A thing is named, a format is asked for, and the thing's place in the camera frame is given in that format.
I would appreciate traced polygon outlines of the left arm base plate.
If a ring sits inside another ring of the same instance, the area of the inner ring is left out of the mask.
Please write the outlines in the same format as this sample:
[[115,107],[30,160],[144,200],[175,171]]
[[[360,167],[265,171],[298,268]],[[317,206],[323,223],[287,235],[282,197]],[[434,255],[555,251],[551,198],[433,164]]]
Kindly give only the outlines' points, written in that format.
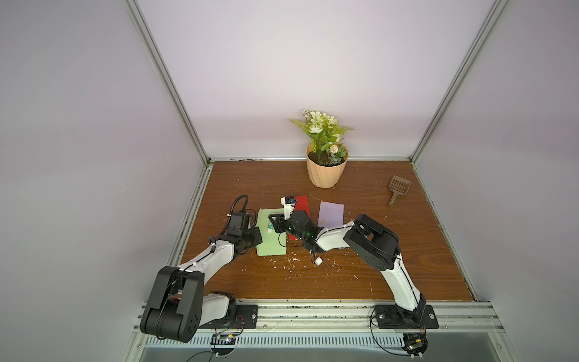
[[229,313],[226,317],[211,321],[199,327],[200,330],[253,330],[257,327],[258,321],[257,305],[240,305],[236,307],[235,312]]

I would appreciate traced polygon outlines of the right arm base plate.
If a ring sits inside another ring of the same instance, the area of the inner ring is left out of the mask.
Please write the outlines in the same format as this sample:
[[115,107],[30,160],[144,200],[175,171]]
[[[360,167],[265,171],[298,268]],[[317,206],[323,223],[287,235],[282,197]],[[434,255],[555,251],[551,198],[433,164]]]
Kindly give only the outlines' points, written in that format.
[[412,312],[396,305],[378,305],[373,310],[372,319],[379,329],[436,330],[440,327],[431,305],[419,306]]

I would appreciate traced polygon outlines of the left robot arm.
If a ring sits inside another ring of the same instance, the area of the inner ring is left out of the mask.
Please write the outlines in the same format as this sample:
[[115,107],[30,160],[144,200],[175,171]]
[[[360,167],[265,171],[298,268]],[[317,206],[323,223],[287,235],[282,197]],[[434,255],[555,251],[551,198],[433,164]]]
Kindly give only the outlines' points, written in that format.
[[157,274],[146,303],[140,332],[158,339],[188,342],[199,327],[226,328],[237,323],[235,297],[224,292],[206,295],[207,282],[237,256],[262,243],[257,226],[246,211],[229,214],[209,246],[179,266],[165,266]]

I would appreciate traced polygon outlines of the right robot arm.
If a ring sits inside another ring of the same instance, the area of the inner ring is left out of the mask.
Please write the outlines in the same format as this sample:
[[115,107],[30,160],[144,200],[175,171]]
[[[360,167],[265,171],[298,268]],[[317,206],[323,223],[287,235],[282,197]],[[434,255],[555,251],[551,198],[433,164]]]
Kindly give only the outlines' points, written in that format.
[[414,285],[404,265],[398,236],[366,214],[359,214],[350,223],[333,228],[316,226],[304,211],[288,217],[268,217],[277,233],[286,232],[302,242],[312,254],[351,248],[371,268],[379,271],[394,296],[396,326],[424,328],[426,300]]

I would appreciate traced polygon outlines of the purple envelope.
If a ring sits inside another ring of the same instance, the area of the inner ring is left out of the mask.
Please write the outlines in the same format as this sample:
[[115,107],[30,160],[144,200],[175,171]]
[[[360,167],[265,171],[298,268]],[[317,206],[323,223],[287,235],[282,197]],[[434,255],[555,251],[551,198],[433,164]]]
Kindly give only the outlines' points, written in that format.
[[326,229],[342,226],[344,223],[345,206],[331,202],[321,202],[318,216],[318,226]]

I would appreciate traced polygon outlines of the red envelope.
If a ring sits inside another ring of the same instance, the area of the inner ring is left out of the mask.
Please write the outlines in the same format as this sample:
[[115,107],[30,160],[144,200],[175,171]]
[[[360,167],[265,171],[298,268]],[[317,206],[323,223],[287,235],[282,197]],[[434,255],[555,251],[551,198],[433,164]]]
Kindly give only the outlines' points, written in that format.
[[295,231],[302,234],[306,230],[307,222],[311,220],[310,207],[308,198],[303,196],[296,196],[297,204],[295,211],[290,217],[295,223]]

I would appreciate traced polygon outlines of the green envelope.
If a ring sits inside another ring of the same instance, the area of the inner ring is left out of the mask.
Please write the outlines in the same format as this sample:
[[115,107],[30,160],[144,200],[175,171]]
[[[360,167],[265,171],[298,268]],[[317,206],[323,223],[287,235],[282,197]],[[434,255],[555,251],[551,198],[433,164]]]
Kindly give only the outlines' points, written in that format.
[[257,214],[257,226],[262,236],[262,243],[256,247],[258,256],[282,256],[286,254],[286,234],[268,233],[268,224],[271,223],[268,215],[283,213],[280,209],[260,209]]

